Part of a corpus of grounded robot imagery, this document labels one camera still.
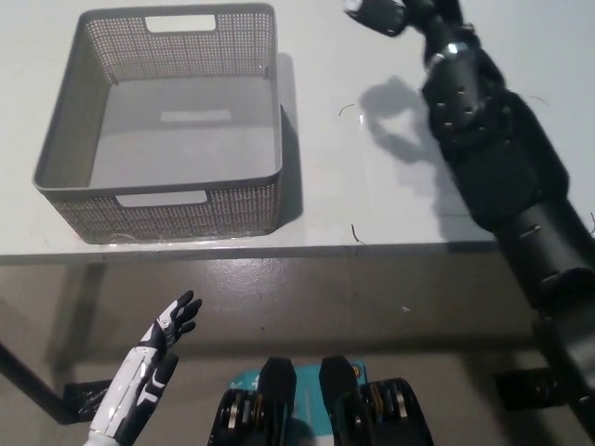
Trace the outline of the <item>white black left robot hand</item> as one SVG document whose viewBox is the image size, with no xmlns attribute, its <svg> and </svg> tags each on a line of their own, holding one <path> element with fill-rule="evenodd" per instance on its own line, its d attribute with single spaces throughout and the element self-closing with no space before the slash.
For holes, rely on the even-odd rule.
<svg viewBox="0 0 595 446">
<path fill-rule="evenodd" d="M 85 446 L 135 443 L 178 365 L 172 347 L 195 328 L 201 306 L 202 300 L 187 291 L 129 350 L 90 424 Z"/>
</svg>

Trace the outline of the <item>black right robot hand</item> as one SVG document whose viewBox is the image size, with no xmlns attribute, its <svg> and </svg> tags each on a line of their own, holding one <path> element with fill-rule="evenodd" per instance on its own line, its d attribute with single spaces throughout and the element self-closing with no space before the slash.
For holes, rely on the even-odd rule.
<svg viewBox="0 0 595 446">
<path fill-rule="evenodd" d="M 425 64 L 449 44 L 479 47 L 480 39 L 464 23 L 458 1 L 344 1 L 345 13 L 364 27 L 388 37 L 397 37 L 412 27 L 425 37 Z"/>
</svg>

